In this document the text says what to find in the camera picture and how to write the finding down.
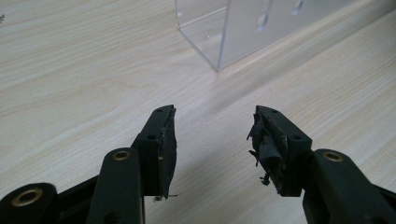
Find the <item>clear acrylic box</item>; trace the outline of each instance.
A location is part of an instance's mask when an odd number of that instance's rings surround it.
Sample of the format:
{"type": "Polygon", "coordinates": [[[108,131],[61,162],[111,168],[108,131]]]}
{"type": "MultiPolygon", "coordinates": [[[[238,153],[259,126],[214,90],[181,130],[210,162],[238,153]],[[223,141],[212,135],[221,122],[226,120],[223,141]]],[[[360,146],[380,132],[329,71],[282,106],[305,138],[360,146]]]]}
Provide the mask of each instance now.
{"type": "Polygon", "coordinates": [[[221,68],[357,0],[176,0],[180,32],[221,68]]]}

